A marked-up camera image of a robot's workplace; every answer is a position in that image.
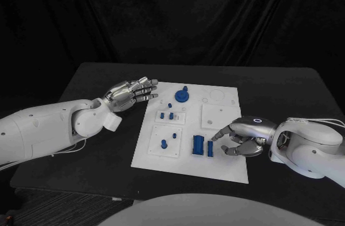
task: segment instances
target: blue part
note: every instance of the blue part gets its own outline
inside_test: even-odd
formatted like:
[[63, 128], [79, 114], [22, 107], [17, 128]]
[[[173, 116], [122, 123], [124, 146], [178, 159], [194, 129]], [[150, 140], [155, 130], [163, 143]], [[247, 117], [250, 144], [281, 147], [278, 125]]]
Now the blue part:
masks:
[[207, 141], [207, 157], [213, 157], [213, 156], [214, 156], [214, 142]]
[[204, 155], [204, 137], [201, 135], [193, 136], [193, 154]]
[[168, 147], [168, 145], [167, 145], [167, 140], [163, 140], [163, 141], [161, 141], [161, 147], [163, 147], [164, 149]]
[[190, 98], [190, 94], [186, 90], [180, 90], [176, 94], [174, 94], [174, 98], [180, 103], [184, 103], [189, 101]]

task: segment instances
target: white board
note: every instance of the white board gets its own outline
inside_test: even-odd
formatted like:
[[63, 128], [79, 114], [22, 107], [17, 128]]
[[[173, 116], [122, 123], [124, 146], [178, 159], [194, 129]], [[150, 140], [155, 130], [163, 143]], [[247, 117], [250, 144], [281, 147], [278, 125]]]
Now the white board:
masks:
[[[189, 101], [180, 103], [176, 100], [176, 92], [184, 86], [189, 87]], [[230, 140], [229, 136], [224, 136], [213, 143], [213, 158], [207, 157], [207, 141], [212, 140], [219, 129], [242, 116], [237, 89], [160, 82], [154, 93], [160, 97], [150, 100], [147, 105], [131, 166], [247, 184], [246, 158], [243, 156], [229, 156], [222, 150], [222, 145], [229, 147], [237, 146], [237, 143]], [[203, 113], [203, 105], [207, 105], [204, 109], [207, 109], [209, 113]], [[220, 106], [220, 109], [223, 109], [222, 114], [219, 112], [214, 114], [213, 109], [219, 109]], [[170, 112], [174, 113], [174, 120], [170, 120]], [[183, 114], [184, 124], [181, 122], [177, 123], [178, 119], [176, 118], [177, 115], [181, 116]], [[212, 125], [217, 129], [201, 128], [203, 117], [214, 121]], [[161, 133], [158, 135], [153, 131], [155, 126], [167, 126], [167, 128], [160, 127]], [[171, 137], [171, 132], [177, 128], [181, 129], [178, 136], [180, 145], [176, 144], [176, 139]], [[194, 135], [204, 136], [203, 156], [193, 155]], [[160, 148], [160, 141], [164, 138], [168, 150]]]

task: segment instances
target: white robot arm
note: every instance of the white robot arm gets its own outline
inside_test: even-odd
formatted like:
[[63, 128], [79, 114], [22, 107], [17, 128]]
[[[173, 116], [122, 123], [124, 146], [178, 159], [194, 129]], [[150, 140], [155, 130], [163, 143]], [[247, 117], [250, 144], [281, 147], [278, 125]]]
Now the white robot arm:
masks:
[[104, 127], [115, 131], [122, 119], [114, 112], [157, 98], [157, 94], [145, 95], [157, 89], [157, 84], [157, 80], [145, 77], [124, 81], [102, 98], [38, 106], [0, 119], [0, 165], [53, 154], [94, 136]]
[[259, 117], [236, 119], [214, 135], [213, 141], [230, 134], [230, 139], [240, 145], [235, 148], [222, 146], [227, 155], [252, 157], [270, 145], [270, 160], [286, 164], [306, 177], [319, 179], [325, 176], [345, 187], [345, 146], [344, 137], [329, 126], [315, 123], [334, 119], [288, 118], [279, 126]]

